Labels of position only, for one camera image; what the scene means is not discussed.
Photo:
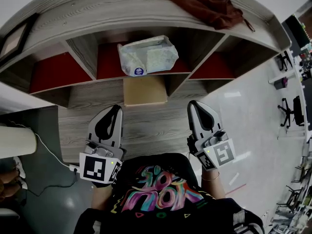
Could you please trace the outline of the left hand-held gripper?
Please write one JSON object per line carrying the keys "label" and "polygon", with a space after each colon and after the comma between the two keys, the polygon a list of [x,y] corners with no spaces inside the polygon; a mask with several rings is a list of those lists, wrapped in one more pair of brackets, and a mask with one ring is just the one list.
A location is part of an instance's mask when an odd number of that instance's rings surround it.
{"label": "left hand-held gripper", "polygon": [[95,115],[88,125],[85,150],[79,154],[80,178],[112,184],[122,167],[123,110],[117,104]]}

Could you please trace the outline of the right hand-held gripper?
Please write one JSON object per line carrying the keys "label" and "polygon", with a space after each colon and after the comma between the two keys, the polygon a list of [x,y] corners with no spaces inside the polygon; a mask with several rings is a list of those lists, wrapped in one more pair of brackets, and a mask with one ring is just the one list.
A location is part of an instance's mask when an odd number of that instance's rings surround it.
{"label": "right hand-held gripper", "polygon": [[231,164],[236,159],[233,140],[221,129],[218,113],[205,103],[195,100],[188,103],[187,113],[193,132],[187,138],[187,144],[202,168],[212,171]]}

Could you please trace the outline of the clear plastic packet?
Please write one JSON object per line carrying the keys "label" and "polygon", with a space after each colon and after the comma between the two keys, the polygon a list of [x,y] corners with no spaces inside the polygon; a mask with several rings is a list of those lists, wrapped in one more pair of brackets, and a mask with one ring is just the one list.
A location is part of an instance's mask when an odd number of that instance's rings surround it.
{"label": "clear plastic packet", "polygon": [[175,46],[165,35],[117,45],[122,71],[131,77],[169,71],[179,58]]}

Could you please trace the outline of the person's left forearm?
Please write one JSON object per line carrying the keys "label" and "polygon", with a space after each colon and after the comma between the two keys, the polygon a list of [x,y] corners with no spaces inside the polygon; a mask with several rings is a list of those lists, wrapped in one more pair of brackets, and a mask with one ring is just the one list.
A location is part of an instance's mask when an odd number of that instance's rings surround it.
{"label": "person's left forearm", "polygon": [[113,187],[111,184],[96,184],[93,189],[91,208],[100,211],[107,210],[111,205],[112,195]]}

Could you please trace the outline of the person's right forearm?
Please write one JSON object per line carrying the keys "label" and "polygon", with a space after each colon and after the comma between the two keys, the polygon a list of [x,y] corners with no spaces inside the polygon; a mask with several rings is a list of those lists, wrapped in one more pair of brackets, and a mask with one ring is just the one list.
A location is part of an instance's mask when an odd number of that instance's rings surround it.
{"label": "person's right forearm", "polygon": [[202,167],[201,188],[215,199],[226,198],[218,169],[206,171]]}

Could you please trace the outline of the grey wooden desk with hutch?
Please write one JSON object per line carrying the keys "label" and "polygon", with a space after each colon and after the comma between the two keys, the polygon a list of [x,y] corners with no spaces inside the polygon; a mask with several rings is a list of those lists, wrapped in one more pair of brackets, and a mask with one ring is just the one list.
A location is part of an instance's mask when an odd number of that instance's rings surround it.
{"label": "grey wooden desk with hutch", "polygon": [[[187,104],[287,49],[276,15],[256,0],[230,0],[245,23],[215,30],[170,0],[0,0],[0,37],[38,13],[23,51],[0,67],[0,81],[58,107],[63,161],[76,163],[89,121],[120,104],[127,158],[184,153],[190,134]],[[179,60],[162,76],[168,101],[125,106],[118,43],[166,35]]]}

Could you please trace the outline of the flat cardboard box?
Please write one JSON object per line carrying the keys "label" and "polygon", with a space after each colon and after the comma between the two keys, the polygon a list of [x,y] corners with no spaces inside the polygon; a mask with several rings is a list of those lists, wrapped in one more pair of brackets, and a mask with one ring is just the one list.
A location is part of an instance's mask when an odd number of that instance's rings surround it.
{"label": "flat cardboard box", "polygon": [[124,105],[142,106],[164,104],[168,101],[162,76],[123,79]]}

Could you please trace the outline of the black printed t-shirt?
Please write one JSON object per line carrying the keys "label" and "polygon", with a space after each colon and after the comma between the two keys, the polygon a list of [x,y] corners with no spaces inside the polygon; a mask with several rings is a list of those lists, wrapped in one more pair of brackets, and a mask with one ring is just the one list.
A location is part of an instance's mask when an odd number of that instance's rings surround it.
{"label": "black printed t-shirt", "polygon": [[126,219],[184,220],[216,202],[199,187],[187,157],[178,153],[127,160],[116,179],[110,213]]}

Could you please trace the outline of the black and purple box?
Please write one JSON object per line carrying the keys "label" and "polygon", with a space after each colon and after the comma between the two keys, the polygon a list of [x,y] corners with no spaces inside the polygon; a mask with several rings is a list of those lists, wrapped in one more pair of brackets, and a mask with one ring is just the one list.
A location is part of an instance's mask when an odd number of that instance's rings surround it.
{"label": "black and purple box", "polygon": [[280,90],[286,88],[288,85],[288,78],[281,78],[273,83],[275,89]]}

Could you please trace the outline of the black office chair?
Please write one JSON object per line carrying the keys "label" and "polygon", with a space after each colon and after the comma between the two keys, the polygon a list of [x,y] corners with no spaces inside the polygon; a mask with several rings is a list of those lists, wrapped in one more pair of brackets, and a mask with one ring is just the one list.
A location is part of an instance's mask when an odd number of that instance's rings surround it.
{"label": "black office chair", "polygon": [[279,71],[288,71],[288,66],[293,68],[291,58],[287,51],[284,51],[283,54],[279,54],[276,57],[278,63]]}
{"label": "black office chair", "polygon": [[285,108],[281,105],[277,106],[278,109],[285,113],[285,120],[280,126],[284,127],[288,122],[287,129],[289,129],[291,126],[291,115],[294,116],[294,121],[297,126],[304,126],[304,116],[301,109],[300,97],[297,96],[293,99],[293,109],[289,108],[286,98],[282,98],[282,102],[285,102]]}

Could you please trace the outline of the large white ribbed bin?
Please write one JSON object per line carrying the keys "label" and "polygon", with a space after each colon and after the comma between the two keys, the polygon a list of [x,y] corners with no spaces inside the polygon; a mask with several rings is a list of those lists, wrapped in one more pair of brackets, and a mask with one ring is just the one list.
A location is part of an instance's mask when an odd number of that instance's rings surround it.
{"label": "large white ribbed bin", "polygon": [[0,126],[0,159],[33,154],[37,138],[28,128]]}

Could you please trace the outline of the rust brown cloth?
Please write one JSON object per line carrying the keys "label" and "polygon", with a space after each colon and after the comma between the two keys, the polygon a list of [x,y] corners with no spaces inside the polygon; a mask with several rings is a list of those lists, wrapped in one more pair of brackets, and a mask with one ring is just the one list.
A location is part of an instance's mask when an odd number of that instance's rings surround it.
{"label": "rust brown cloth", "polygon": [[243,17],[243,12],[235,8],[230,0],[170,1],[215,30],[230,29],[239,23],[245,23],[255,32],[254,27]]}

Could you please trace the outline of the black picture frame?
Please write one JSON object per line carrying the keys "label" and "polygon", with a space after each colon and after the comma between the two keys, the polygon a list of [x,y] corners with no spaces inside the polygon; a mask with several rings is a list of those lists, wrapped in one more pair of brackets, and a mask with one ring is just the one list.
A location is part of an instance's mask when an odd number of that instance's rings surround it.
{"label": "black picture frame", "polygon": [[0,38],[0,67],[23,51],[26,40],[38,17],[39,14],[34,13],[15,26],[3,38]]}

